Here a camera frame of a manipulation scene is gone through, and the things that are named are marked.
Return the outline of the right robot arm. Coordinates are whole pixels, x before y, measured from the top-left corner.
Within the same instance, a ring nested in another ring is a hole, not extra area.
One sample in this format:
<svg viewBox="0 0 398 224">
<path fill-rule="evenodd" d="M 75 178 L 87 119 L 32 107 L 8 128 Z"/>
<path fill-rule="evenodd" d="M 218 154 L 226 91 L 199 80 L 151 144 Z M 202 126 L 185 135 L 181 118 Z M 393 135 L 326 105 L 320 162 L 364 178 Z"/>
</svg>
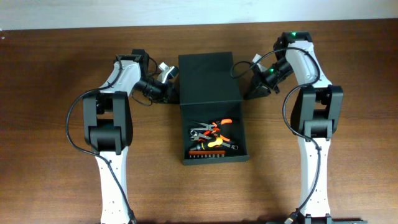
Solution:
<svg viewBox="0 0 398 224">
<path fill-rule="evenodd" d="M 277 62 L 269 68 L 256 55 L 249 69 L 253 72 L 245 100 L 278 93 L 278 84 L 294 74 L 298 85 L 292 113 L 284 123 L 296 135 L 301 159 L 301 193 L 298 207 L 286 223 L 331 223 L 327 192 L 327 161 L 343 104 L 343 89 L 333 85 L 323 73 L 307 31 L 283 32 L 274 43 Z"/>
</svg>

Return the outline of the black open gift box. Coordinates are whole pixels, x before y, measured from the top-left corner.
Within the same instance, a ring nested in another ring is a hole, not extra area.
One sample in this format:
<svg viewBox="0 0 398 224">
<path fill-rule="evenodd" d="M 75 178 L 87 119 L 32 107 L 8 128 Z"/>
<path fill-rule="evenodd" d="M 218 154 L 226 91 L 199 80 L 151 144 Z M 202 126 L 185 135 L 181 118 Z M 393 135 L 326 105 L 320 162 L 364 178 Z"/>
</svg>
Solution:
<svg viewBox="0 0 398 224">
<path fill-rule="evenodd" d="M 223 162 L 246 162 L 249 154 L 244 132 L 242 96 L 236 79 L 231 78 L 231 52 L 179 55 L 180 109 L 182 113 L 183 164 L 186 166 Z M 224 157 L 193 159 L 190 148 L 197 141 L 190 140 L 192 128 L 199 123 L 232 119 L 232 124 L 220 126 L 219 134 L 230 138 L 238 150 L 218 147 L 211 151 L 226 151 Z"/>
</svg>

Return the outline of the orange handled needle nose pliers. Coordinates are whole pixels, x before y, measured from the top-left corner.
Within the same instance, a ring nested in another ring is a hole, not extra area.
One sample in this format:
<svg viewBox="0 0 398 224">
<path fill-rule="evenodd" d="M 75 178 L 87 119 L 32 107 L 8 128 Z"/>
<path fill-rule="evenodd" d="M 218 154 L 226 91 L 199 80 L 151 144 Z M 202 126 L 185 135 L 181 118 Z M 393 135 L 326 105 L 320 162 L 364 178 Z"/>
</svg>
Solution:
<svg viewBox="0 0 398 224">
<path fill-rule="evenodd" d="M 221 119 L 219 121 L 215 121 L 212 123 L 199 123 L 194 121 L 195 124 L 199 124 L 200 127 L 199 128 L 192 128 L 192 130 L 195 131 L 217 131 L 219 130 L 220 126 L 224 125 L 224 124 L 232 124 L 233 121 L 232 119 L 226 118 L 226 119 Z"/>
</svg>

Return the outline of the orange socket bit holder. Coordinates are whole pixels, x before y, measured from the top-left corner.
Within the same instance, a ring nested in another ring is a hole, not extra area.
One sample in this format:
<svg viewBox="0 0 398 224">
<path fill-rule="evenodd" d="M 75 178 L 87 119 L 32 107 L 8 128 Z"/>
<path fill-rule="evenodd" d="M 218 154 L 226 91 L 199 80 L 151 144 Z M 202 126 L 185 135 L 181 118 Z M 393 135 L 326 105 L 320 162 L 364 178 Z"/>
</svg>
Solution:
<svg viewBox="0 0 398 224">
<path fill-rule="evenodd" d="M 188 157 L 193 159 L 224 157 L 226 151 L 189 151 Z"/>
</svg>

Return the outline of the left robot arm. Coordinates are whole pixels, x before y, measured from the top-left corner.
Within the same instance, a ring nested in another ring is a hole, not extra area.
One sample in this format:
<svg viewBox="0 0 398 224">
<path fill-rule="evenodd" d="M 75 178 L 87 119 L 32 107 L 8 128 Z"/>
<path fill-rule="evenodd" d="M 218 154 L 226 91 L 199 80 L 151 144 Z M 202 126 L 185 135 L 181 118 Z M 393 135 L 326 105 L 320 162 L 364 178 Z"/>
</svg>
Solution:
<svg viewBox="0 0 398 224">
<path fill-rule="evenodd" d="M 117 55 L 106 82 L 83 97 L 85 141 L 96 157 L 100 175 L 101 223 L 136 222 L 127 197 L 126 162 L 133 137 L 129 96 L 139 91 L 151 103 L 178 103 L 171 82 L 178 67 L 161 63 L 157 67 L 160 74 L 154 78 L 148 73 L 151 60 L 142 49 Z"/>
</svg>

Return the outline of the red handled cutting pliers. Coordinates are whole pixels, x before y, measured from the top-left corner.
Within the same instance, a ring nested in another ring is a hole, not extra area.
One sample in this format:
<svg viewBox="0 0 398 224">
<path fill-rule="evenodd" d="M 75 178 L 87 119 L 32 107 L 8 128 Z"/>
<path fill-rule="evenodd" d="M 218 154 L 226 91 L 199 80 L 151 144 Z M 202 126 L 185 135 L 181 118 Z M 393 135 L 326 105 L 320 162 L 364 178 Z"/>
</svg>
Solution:
<svg viewBox="0 0 398 224">
<path fill-rule="evenodd" d="M 215 131 L 205 131 L 204 133 L 198 133 L 198 137 L 201 139 L 220 138 L 224 142 L 232 143 L 230 138 L 227 138 L 227 137 L 223 136 L 222 134 L 219 134 Z"/>
</svg>

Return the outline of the yellow black screwdriver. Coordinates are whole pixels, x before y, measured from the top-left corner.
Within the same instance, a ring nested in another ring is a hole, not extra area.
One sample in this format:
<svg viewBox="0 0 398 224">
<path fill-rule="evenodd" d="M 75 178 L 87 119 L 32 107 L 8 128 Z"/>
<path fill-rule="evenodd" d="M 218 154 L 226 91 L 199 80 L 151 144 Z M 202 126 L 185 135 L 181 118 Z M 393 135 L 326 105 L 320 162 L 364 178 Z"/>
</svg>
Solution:
<svg viewBox="0 0 398 224">
<path fill-rule="evenodd" d="M 195 146 L 190 148 L 190 151 L 207 151 L 216 147 L 221 146 L 223 140 L 221 138 L 211 138 L 204 142 L 199 142 Z"/>
</svg>

